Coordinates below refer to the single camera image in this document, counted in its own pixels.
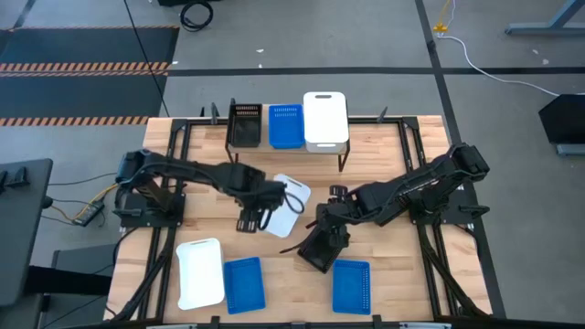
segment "concrete floor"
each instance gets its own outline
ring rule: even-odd
[[[179,8],[128,1],[137,25],[178,23]],[[443,3],[424,1],[432,25]],[[583,38],[503,33],[510,22],[546,21],[563,3],[459,0],[450,33],[467,43],[471,59],[482,67],[584,66]],[[24,5],[24,0],[0,2],[0,27],[11,27]],[[213,6],[216,17],[209,29],[181,30],[176,69],[431,65],[410,0],[225,0]],[[585,22],[585,9],[574,20]],[[119,1],[37,0],[25,25],[127,26],[129,21]],[[443,67],[467,67],[455,42],[437,40],[437,50]],[[504,78],[559,93],[585,91],[583,75]],[[445,79],[463,140],[476,144],[492,167],[476,189],[480,202],[492,209],[484,222],[508,317],[585,323],[585,206],[580,199],[585,159],[560,158],[548,144],[537,112],[552,98],[479,75]],[[165,101],[175,116],[198,115],[212,101],[226,114],[230,97],[296,102],[308,90],[342,91],[351,114],[376,114],[385,106],[388,114],[443,114],[431,75],[169,78]],[[51,181],[74,181],[115,171],[124,152],[141,147],[143,135],[140,126],[0,128],[0,154],[2,162],[51,157]],[[89,199],[111,181],[51,187],[49,193]],[[69,206],[64,207],[69,213],[78,209]],[[103,228],[97,222],[73,228],[43,220],[33,262],[48,265],[54,249],[112,243],[119,238],[117,224],[112,215]]]

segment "orange striped tape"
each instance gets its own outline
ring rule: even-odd
[[[167,62],[151,62],[151,70],[165,70]],[[0,72],[90,72],[117,70],[146,70],[146,62],[103,63],[0,63]]]
[[[146,124],[148,116],[69,117],[69,118],[0,118],[0,127],[17,126],[87,126]]]
[[[153,71],[154,75],[168,76],[167,71]],[[24,78],[24,77],[106,77],[106,76],[137,76],[150,75],[149,71],[114,71],[114,72],[0,72],[0,78]]]

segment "white cable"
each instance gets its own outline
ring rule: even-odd
[[[451,19],[449,20],[449,23],[447,23],[447,27],[449,27],[449,25],[451,24],[451,22],[453,21],[453,19],[455,18],[455,0],[453,0],[453,9],[451,11]],[[538,87],[537,85],[533,85],[532,83],[528,83],[528,82],[524,82],[524,81],[518,81],[518,80],[504,80],[504,79],[500,79],[497,78],[489,73],[487,73],[486,71],[479,69],[478,67],[476,67],[471,60],[469,60],[469,56],[467,55],[467,47],[465,46],[465,43],[463,41],[461,41],[459,38],[457,37],[449,37],[449,36],[445,36],[444,33],[437,33],[437,38],[442,38],[442,39],[451,39],[454,41],[459,42],[462,46],[463,46],[463,54],[465,55],[465,60],[467,60],[467,64],[469,64],[469,66],[471,66],[472,68],[474,68],[475,70],[477,70],[478,72],[484,74],[486,77],[488,78],[492,78],[494,80],[503,82],[503,83],[515,83],[515,84],[521,84],[521,85],[525,85],[528,87],[532,87],[532,88],[536,88],[540,91],[543,91],[545,93],[547,93],[548,95],[554,96],[554,97],[558,97],[558,94],[555,92],[552,92],[550,90],[546,90],[542,87]],[[577,95],[585,95],[585,92],[581,92],[578,93]]]

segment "blue plastic basket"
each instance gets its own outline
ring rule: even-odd
[[[303,146],[303,105],[269,106],[268,140],[276,149],[293,149]]]
[[[223,266],[228,313],[237,314],[266,307],[260,259],[226,261]]]
[[[371,313],[369,263],[336,260],[333,264],[333,312]]]

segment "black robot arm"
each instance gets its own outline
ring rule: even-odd
[[[322,272],[327,272],[339,252],[349,244],[346,224],[374,222],[385,226],[409,210],[414,218],[439,218],[449,194],[464,182],[484,179],[489,167],[474,146],[453,145],[446,154],[388,182],[374,182],[347,192],[332,186],[332,198],[317,206],[316,221],[299,255]]]
[[[245,164],[201,164],[177,160],[148,150],[127,153],[120,164],[116,182],[126,192],[135,189],[162,217],[182,212],[174,193],[160,187],[156,177],[173,178],[213,186],[217,191],[233,196],[243,209],[237,230],[255,232],[264,211],[272,212],[285,199],[286,184],[266,180],[261,170]]]

